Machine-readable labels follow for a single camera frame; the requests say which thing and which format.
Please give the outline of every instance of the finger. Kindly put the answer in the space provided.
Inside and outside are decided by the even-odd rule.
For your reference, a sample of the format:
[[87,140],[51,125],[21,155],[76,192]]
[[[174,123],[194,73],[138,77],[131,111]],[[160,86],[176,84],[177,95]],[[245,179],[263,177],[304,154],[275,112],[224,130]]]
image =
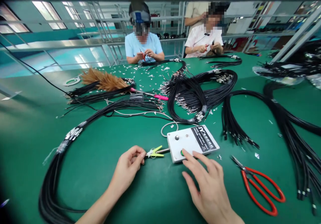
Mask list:
[[190,190],[193,202],[198,203],[200,198],[199,196],[200,193],[198,192],[192,177],[185,171],[182,172],[182,175],[186,180],[186,184],[188,186],[188,189]]
[[141,153],[139,156],[137,156],[136,160],[134,161],[134,163],[130,166],[130,168],[133,171],[138,171],[140,169],[140,164],[143,161],[144,157],[145,157],[146,153]]
[[206,156],[196,151],[193,151],[193,155],[206,165],[207,171],[210,174],[210,176],[217,177],[218,173],[213,162],[211,162]]
[[130,163],[131,163],[131,164],[134,163],[136,159],[137,159],[137,157],[132,157],[132,158],[130,159]]
[[214,164],[214,166],[215,166],[215,168],[217,170],[218,176],[219,177],[223,177],[223,175],[224,175],[223,167],[213,159],[211,159],[211,162]]
[[182,153],[183,153],[183,155],[185,156],[185,158],[195,166],[195,168],[193,168],[189,163],[187,163],[187,165],[185,165],[185,163],[184,163],[184,161],[183,161],[183,164],[184,164],[187,168],[191,167],[191,168],[194,169],[194,172],[196,172],[196,173],[194,173],[193,170],[191,170],[191,169],[189,168],[190,171],[192,171],[192,173],[193,173],[193,175],[195,176],[195,178],[196,178],[196,175],[197,175],[198,173],[208,174],[207,171],[204,169],[204,167],[203,167],[190,153],[188,153],[185,149],[182,149]]
[[146,154],[146,151],[142,147],[135,145],[126,152],[126,155],[131,159],[133,156],[138,156],[140,153]]
[[146,153],[146,151],[142,147],[139,147],[138,145],[131,147],[127,152],[129,152],[131,154],[135,154],[136,152]]
[[184,148],[182,149],[182,153],[188,161],[190,161],[192,163],[196,163],[196,162],[198,163],[198,161],[189,152],[187,152]]
[[183,165],[185,165],[193,173],[198,184],[201,185],[201,183],[205,182],[205,176],[208,175],[208,173],[204,167],[198,163],[198,161],[196,162],[197,164],[194,164],[189,160],[183,160]]

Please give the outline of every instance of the green table surface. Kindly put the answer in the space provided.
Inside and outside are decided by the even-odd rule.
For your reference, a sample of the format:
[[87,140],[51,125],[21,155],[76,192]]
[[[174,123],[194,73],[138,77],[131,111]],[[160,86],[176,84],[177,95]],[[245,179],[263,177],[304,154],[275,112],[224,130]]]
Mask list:
[[[256,57],[238,53],[243,63],[229,69],[238,74],[234,90],[245,88],[262,92],[265,78],[255,75],[252,66],[258,61],[269,60],[265,56]],[[186,59],[188,70],[198,74],[211,70],[211,64],[205,60]],[[161,66],[149,72],[145,68],[134,70],[135,65],[102,67],[105,71],[119,77],[133,77],[137,88],[144,91],[158,89],[164,75],[168,78],[181,63],[165,64],[169,70],[161,71]],[[80,87],[64,87],[63,83],[77,76],[80,70],[51,72],[44,74],[53,84],[64,90]],[[50,86],[39,75],[0,79],[0,84],[13,91],[22,91],[9,101],[0,102],[0,160],[1,190],[5,199],[10,199],[6,209],[14,215],[18,223],[44,223],[38,212],[38,195],[49,162],[42,162],[50,151],[59,146],[66,133],[94,113],[83,107],[72,111],[62,118],[68,105],[62,92]],[[215,83],[204,85],[214,87]],[[320,90],[307,81],[274,92],[275,99],[294,115],[321,126]],[[105,102],[93,104],[103,108]],[[309,223],[319,224],[321,213],[314,217],[308,199],[296,199],[294,168],[289,151],[276,121],[268,107],[251,96],[234,96],[231,99],[232,111],[244,131],[260,145],[260,150],[243,146],[244,150],[230,140],[221,137],[222,105],[209,115],[205,125],[208,127],[220,149],[209,155],[218,161],[224,169],[226,190],[235,212],[245,223]],[[176,106],[177,113],[188,117],[186,112]],[[123,110],[132,113],[134,110]],[[167,140],[160,134],[161,127],[168,121],[157,118],[120,118],[101,117],[91,123],[69,148],[59,179],[58,197],[61,203],[75,208],[89,208],[107,188],[119,156],[133,145],[139,145],[146,151],[163,145]],[[180,129],[189,128],[180,125]],[[296,127],[303,139],[320,155],[320,137]],[[175,130],[170,125],[165,133]],[[254,168],[270,176],[282,189],[287,201],[278,203],[273,199],[278,216],[271,217],[261,211],[250,199],[240,173],[230,156],[234,155],[245,166]],[[170,154],[164,158],[148,159],[140,169],[133,184],[118,201],[108,217],[108,223],[205,223],[194,207],[190,193],[181,172],[186,170],[182,164],[173,164]],[[274,192],[268,182],[263,181]],[[269,204],[252,187],[258,201],[266,208]],[[72,214],[74,220],[80,214]]]

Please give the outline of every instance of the yellow clip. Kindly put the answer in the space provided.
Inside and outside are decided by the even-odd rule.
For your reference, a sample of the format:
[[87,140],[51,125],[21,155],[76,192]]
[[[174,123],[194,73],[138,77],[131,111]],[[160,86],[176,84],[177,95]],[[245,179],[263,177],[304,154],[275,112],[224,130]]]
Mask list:
[[163,154],[157,154],[156,151],[158,151],[160,148],[162,148],[163,146],[159,146],[157,147],[156,149],[153,149],[153,150],[150,150],[148,153],[147,153],[147,156],[148,157],[164,157]]

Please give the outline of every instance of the hand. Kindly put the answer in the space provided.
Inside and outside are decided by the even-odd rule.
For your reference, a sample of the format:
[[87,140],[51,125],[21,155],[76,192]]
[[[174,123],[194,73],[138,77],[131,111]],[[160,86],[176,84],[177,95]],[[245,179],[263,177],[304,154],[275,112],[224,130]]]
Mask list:
[[145,150],[137,145],[123,153],[118,160],[108,189],[112,189],[120,197],[133,182],[140,165],[145,164],[145,155]]
[[214,51],[215,49],[219,48],[221,44],[219,42],[215,42],[214,45],[211,45],[211,50]]
[[155,57],[155,53],[151,49],[146,49],[145,54],[151,58]]
[[187,160],[183,164],[193,173],[198,182],[200,191],[197,190],[193,179],[185,171],[182,173],[192,200],[198,211],[209,224],[237,224],[242,219],[232,210],[223,180],[223,168],[215,160],[208,159],[204,155],[193,151],[193,155],[200,159],[207,167],[204,167],[186,150],[183,154]]
[[139,60],[144,60],[144,53],[139,52],[136,54],[136,57],[138,57]]
[[200,52],[200,53],[204,53],[206,52],[206,48],[208,47],[208,45],[201,45],[201,46],[198,46],[197,48],[197,51]]
[[200,18],[200,20],[203,20],[205,17],[206,17],[206,11],[204,11],[200,16],[199,16],[199,18]]

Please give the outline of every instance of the black label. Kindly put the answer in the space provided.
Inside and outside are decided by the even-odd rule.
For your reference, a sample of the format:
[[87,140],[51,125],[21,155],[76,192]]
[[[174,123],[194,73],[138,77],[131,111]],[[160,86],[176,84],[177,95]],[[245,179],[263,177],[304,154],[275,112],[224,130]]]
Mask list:
[[212,140],[210,139],[208,133],[206,132],[205,128],[203,126],[197,126],[197,127],[193,127],[191,128],[192,132],[199,144],[199,146],[201,147],[203,152],[207,152],[210,150],[215,150],[216,146],[214,145],[214,143],[212,142]]

